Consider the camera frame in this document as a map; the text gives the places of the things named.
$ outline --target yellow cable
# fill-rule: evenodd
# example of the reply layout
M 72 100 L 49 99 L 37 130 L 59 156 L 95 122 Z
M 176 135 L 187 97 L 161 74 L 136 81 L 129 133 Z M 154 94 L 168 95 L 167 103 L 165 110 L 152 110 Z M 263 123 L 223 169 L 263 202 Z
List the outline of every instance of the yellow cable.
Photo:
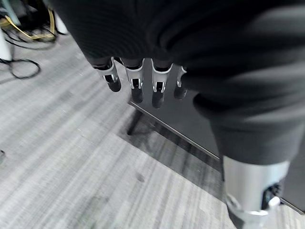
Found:
M 10 19 L 10 17 L 5 16 L 6 20 L 13 26 L 15 27 L 15 29 L 17 29 L 19 32 L 21 32 L 23 35 L 25 35 L 26 37 L 32 39 L 32 40 L 36 40 L 36 39 L 41 39 L 41 38 L 53 38 L 54 34 L 55 34 L 55 23 L 54 23 L 54 16 L 53 13 L 50 9 L 48 9 L 49 12 L 49 16 L 50 16 L 50 31 L 52 34 L 37 34 L 37 35 L 28 35 L 27 33 L 25 33 L 24 31 L 22 31 L 21 29 L 19 29 L 17 27 L 17 25 L 14 24 L 14 22 Z

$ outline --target robotic finger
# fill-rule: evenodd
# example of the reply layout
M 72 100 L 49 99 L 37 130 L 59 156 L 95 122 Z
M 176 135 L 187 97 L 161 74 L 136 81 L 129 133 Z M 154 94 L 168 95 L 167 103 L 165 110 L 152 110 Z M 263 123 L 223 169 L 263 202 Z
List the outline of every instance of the robotic finger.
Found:
M 173 63 L 152 59 L 152 105 L 160 108 L 164 102 L 164 91 Z
M 94 67 L 99 75 L 108 83 L 109 88 L 113 92 L 118 92 L 121 89 L 121 81 L 116 70 L 113 58 L 104 58 L 102 63 Z
M 184 99 L 184 97 L 186 96 L 186 92 L 187 92 L 187 89 L 185 87 L 183 87 L 182 83 L 181 83 L 181 76 L 185 73 L 186 73 L 186 70 L 183 68 L 183 66 L 181 66 L 178 71 L 177 85 L 176 85 L 175 91 L 173 93 L 174 97 L 179 100 Z
M 121 58 L 123 62 L 126 74 L 128 77 L 128 82 L 132 89 L 132 99 L 135 103 L 141 103 L 143 101 L 143 62 L 144 59 L 130 60 Z

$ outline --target gray wood-grain floor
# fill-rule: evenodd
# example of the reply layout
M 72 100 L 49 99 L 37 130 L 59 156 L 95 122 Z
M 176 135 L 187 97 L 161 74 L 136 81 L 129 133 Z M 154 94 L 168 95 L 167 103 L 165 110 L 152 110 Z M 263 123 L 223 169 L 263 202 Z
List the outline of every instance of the gray wood-grain floor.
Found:
M 126 135 L 134 108 L 122 67 L 116 94 L 70 36 L 16 55 L 42 72 L 10 81 L 0 66 L 1 229 L 234 228 L 216 162 L 148 117 Z M 305 219 L 282 206 L 266 227 L 304 229 Z

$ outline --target cable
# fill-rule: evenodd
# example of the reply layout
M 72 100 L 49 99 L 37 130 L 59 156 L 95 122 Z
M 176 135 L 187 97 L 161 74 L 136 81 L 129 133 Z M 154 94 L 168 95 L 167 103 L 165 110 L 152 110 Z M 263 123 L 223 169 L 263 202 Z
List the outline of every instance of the cable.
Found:
M 8 38 L 10 39 L 10 41 L 7 40 L 7 39 L 5 39 L 6 42 L 8 42 L 8 43 L 10 43 L 10 44 L 12 44 L 12 45 L 15 45 L 15 46 L 17 46 L 17 47 L 20 47 L 20 48 L 38 51 L 38 50 L 48 50 L 48 49 L 51 49 L 51 48 L 54 47 L 54 45 L 55 45 L 55 40 L 52 40 L 52 41 L 44 41 L 45 43 L 51 43 L 51 45 L 48 45 L 48 46 L 46 46 L 46 47 L 40 47 L 40 48 L 34 48 L 34 47 L 30 47 L 30 46 L 19 45 L 19 44 L 14 43 L 13 41 L 15 41 L 15 42 L 23 42 L 23 43 L 29 43 L 29 42 L 27 42 L 27 41 L 25 41 L 25 40 L 22 40 L 18 35 L 14 34 L 14 35 L 17 36 L 17 38 L 18 38 L 18 40 L 17 40 L 17 39 L 15 39 L 15 38 L 11 37 L 10 34 L 9 34 L 6 30 L 2 30 L 2 31 L 3 31 L 3 32 L 8 36 Z
M 11 61 L 7 61 L 7 60 L 3 60 L 3 59 L 0 59 L 0 63 L 3 63 L 3 64 L 6 64 L 9 66 L 9 72 L 12 74 L 12 76 L 14 76 L 14 78 L 16 79 L 19 79 L 19 80 L 25 80 L 25 79 L 30 79 L 30 78 L 33 78 L 35 77 L 38 73 L 40 73 L 41 71 L 41 67 L 40 65 L 35 62 L 35 61 L 32 61 L 32 60 L 29 60 L 29 59 L 17 59 L 15 60 L 14 59 L 14 56 L 15 56 L 15 43 L 11 40 L 9 41 L 10 44 L 13 44 L 12 47 L 11 47 L 11 55 L 12 55 L 12 60 Z M 13 63 L 16 63 L 16 62 L 29 62 L 29 63 L 32 63 L 34 64 L 37 69 L 34 73 L 32 73 L 31 75 L 26 75 L 26 76 L 18 76 L 14 73 L 14 70 L 13 70 Z
M 17 29 L 23 35 L 25 35 L 26 37 L 28 37 L 32 40 L 37 40 L 37 39 L 41 39 L 41 38 L 55 38 L 56 36 L 55 36 L 54 15 L 53 15 L 53 12 L 50 9 L 48 9 L 48 12 L 49 12 L 49 16 L 50 16 L 50 34 L 37 34 L 37 35 L 30 36 L 26 32 L 19 29 L 18 26 L 14 24 L 14 22 L 10 19 L 9 16 L 5 15 L 5 18 L 15 29 Z

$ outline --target black cable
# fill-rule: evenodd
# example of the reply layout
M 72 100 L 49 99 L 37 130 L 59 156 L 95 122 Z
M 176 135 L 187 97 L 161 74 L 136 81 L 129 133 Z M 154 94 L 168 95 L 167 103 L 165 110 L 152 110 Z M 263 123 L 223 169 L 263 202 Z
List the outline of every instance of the black cable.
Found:
M 25 79 L 33 78 L 33 77 L 35 77 L 38 73 L 40 73 L 41 67 L 40 67 L 40 65 L 39 65 L 37 62 L 32 61 L 32 60 L 29 60 L 29 59 L 17 59 L 17 60 L 15 60 L 15 59 L 14 59 L 14 56 L 15 56 L 15 46 L 19 46 L 19 45 L 15 44 L 15 43 L 13 42 L 13 40 L 8 41 L 8 40 L 6 39 L 6 41 L 9 42 L 10 44 L 12 44 L 12 46 L 11 46 L 12 60 L 11 60 L 11 61 L 7 61 L 7 60 L 4 60 L 4 59 L 0 59 L 0 63 L 6 64 L 6 65 L 9 66 L 9 72 L 12 74 L 12 76 L 14 76 L 14 78 L 19 79 L 19 80 L 25 80 Z M 37 67 L 37 70 L 36 70 L 34 73 L 32 73 L 31 75 L 18 76 L 18 75 L 16 75 L 16 74 L 14 73 L 14 69 L 13 69 L 13 63 L 16 63 L 16 62 L 29 62 L 29 63 L 32 63 L 32 64 L 34 64 L 34 65 Z

